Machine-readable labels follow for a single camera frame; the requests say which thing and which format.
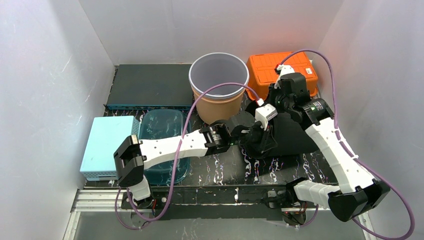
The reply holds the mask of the black plastic bucket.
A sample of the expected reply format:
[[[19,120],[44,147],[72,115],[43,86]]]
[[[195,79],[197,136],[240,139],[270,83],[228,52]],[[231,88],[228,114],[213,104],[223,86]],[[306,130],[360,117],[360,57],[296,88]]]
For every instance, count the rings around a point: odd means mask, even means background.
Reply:
[[[256,123],[256,108],[258,108],[258,105],[254,100],[244,110],[251,114],[247,120],[248,130]],[[272,149],[267,157],[308,154],[319,150],[316,143],[306,134],[299,123],[291,119],[288,113],[278,113],[277,116],[270,120],[268,125],[273,126],[273,137],[277,141],[278,146]]]

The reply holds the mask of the grey lavender plastic bucket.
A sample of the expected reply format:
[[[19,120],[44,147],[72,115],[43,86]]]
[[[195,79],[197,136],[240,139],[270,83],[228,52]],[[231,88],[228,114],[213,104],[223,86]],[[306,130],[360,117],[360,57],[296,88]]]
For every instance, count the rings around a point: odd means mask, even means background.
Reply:
[[[239,57],[225,52],[213,52],[199,57],[188,72],[189,83],[199,94],[219,84],[236,83],[220,86],[205,95],[222,100],[233,98],[244,91],[238,84],[247,85],[249,78],[247,65]]]

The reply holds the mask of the light blue perforated basket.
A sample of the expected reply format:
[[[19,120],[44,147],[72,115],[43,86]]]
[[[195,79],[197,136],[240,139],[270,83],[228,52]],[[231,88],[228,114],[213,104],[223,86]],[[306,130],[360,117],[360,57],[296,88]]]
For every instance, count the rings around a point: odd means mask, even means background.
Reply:
[[[113,154],[126,137],[139,134],[140,126],[140,121],[131,115],[93,119],[80,166],[87,181],[117,179]]]

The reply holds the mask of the tan bucket with black liner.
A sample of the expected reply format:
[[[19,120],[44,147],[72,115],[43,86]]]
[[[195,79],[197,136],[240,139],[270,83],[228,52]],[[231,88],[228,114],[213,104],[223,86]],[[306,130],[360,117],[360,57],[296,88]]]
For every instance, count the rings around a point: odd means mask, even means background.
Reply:
[[[212,124],[217,120],[228,120],[241,110],[245,90],[228,99],[202,97],[196,104],[199,117],[206,123]]]

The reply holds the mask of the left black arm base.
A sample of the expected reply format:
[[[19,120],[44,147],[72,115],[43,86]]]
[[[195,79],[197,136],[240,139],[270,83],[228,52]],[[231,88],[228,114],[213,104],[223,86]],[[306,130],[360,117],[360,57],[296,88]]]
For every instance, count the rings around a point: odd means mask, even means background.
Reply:
[[[159,221],[165,215],[171,205],[170,197],[165,198],[165,202],[162,201],[163,197],[159,201],[159,199],[154,196],[148,196],[145,199],[136,200],[130,189],[126,188],[122,195],[120,208],[124,209],[126,205],[129,205],[129,209],[132,210],[133,213],[141,220],[141,224],[132,223],[131,225],[128,225],[123,222],[118,213],[118,196],[122,190],[123,189],[121,187],[118,188],[118,193],[114,202],[114,212],[119,223],[128,230],[142,231],[151,223]]]

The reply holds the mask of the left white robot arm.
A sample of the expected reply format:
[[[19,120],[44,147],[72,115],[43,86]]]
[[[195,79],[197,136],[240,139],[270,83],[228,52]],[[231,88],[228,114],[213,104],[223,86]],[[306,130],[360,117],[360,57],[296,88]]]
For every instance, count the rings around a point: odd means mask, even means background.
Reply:
[[[165,162],[172,162],[171,183],[175,184],[177,162],[182,158],[204,157],[225,153],[236,144],[256,147],[259,153],[266,153],[277,147],[272,136],[272,120],[277,116],[270,107],[255,111],[253,120],[229,128],[224,120],[199,130],[161,139],[138,139],[127,136],[113,153],[118,185],[126,190],[127,199],[142,203],[153,197],[151,185],[145,170]]]

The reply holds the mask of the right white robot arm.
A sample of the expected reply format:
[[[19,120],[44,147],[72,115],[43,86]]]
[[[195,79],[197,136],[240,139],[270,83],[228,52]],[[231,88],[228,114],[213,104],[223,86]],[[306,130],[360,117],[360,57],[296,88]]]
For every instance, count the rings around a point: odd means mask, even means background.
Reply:
[[[322,99],[312,99],[306,78],[298,72],[279,77],[269,87],[270,104],[278,113],[290,117],[313,140],[332,169],[338,184],[316,183],[299,178],[287,184],[295,202],[313,202],[329,208],[337,219],[347,222],[374,209],[390,192],[388,184],[378,180],[348,153],[341,131],[335,127],[335,115]]]

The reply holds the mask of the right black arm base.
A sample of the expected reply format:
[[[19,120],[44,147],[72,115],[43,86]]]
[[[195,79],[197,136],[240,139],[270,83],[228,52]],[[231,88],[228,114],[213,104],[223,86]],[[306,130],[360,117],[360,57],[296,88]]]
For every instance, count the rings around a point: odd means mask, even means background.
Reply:
[[[293,189],[269,190],[260,199],[260,203],[269,209],[279,209],[287,227],[299,229],[306,227],[316,218],[319,205],[299,200]]]

